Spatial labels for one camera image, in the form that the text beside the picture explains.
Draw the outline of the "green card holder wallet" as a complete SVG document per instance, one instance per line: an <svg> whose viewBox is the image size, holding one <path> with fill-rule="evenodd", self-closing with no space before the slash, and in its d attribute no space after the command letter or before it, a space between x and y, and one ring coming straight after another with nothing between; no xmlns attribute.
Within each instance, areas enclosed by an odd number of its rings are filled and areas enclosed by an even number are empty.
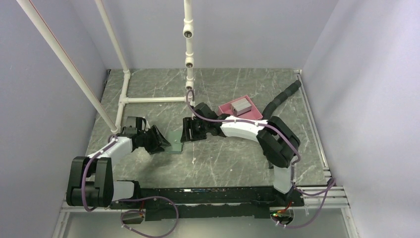
<svg viewBox="0 0 420 238"><path fill-rule="evenodd" d="M182 131L169 131L165 138L170 143L170 146L164 148L164 152L168 154L181 154L183 143L180 142Z"/></svg>

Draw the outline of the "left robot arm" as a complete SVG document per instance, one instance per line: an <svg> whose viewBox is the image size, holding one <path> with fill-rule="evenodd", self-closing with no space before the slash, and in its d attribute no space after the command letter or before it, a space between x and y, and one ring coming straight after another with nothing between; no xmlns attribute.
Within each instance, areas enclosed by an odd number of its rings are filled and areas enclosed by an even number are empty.
<svg viewBox="0 0 420 238"><path fill-rule="evenodd" d="M163 152L171 146L155 125L143 129L124 127L112 135L108 143L88 156L72 160L66 192L69 206L84 207L88 212L98 207L108 207L114 200L113 163L138 148L148 153Z"/></svg>

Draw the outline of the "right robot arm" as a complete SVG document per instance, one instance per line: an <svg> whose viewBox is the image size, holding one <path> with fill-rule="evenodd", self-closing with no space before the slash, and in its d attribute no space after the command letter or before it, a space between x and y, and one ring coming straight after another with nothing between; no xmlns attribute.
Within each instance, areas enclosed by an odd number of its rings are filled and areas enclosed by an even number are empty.
<svg viewBox="0 0 420 238"><path fill-rule="evenodd" d="M301 144L297 135L279 117L242 119L230 114L217 115L205 103L190 108L193 115L183 118L181 142L206 140L207 135L237 137L257 142L274 170L273 200L284 206L292 199L292 166L299 161Z"/></svg>

